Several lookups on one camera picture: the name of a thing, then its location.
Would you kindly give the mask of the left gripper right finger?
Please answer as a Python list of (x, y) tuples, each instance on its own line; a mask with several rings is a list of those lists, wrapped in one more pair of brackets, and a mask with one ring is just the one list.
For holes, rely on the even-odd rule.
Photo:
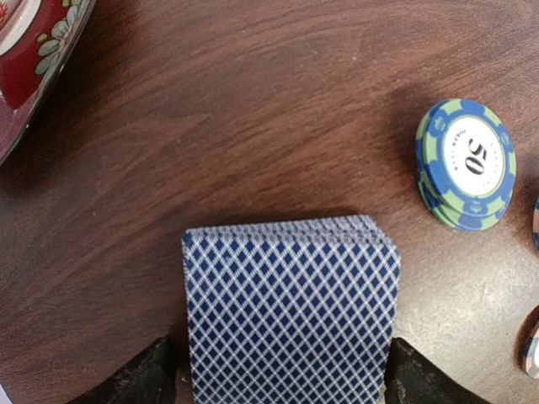
[(385, 387), (385, 403), (489, 404), (455, 382), (403, 338), (392, 340)]

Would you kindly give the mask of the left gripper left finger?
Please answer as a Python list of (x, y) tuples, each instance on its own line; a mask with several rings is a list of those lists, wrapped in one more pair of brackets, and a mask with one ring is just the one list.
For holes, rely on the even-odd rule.
[(158, 338), (109, 378), (68, 403), (175, 403), (178, 366), (172, 339)]

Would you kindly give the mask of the blue card deck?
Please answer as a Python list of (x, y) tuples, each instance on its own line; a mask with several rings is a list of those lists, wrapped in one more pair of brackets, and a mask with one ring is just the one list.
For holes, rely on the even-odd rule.
[(376, 403), (401, 254), (368, 215), (189, 229), (197, 403)]

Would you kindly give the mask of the blue white chip stack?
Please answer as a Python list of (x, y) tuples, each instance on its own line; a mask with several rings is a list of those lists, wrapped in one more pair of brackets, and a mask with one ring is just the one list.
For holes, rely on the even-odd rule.
[(532, 239), (535, 249), (539, 253), (539, 197), (536, 198), (534, 212), (532, 216)]

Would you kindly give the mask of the green white chip stack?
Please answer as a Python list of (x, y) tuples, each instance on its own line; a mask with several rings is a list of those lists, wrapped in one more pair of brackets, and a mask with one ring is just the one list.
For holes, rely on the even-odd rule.
[(515, 147), (500, 118), (476, 101), (450, 98), (422, 118), (415, 136), (419, 193), (430, 212), (459, 231), (484, 231), (507, 211)]

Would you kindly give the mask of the dark red saucer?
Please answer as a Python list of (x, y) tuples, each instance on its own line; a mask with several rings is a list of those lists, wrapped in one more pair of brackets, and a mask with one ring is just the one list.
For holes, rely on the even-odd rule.
[(93, 12), (94, 1), (42, 0), (22, 39), (1, 55), (1, 160), (29, 128)]

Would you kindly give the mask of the red white patterned bowl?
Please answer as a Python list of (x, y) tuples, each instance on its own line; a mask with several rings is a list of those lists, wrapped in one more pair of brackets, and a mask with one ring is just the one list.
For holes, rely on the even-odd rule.
[(10, 51), (32, 25), (41, 0), (1, 0), (1, 55)]

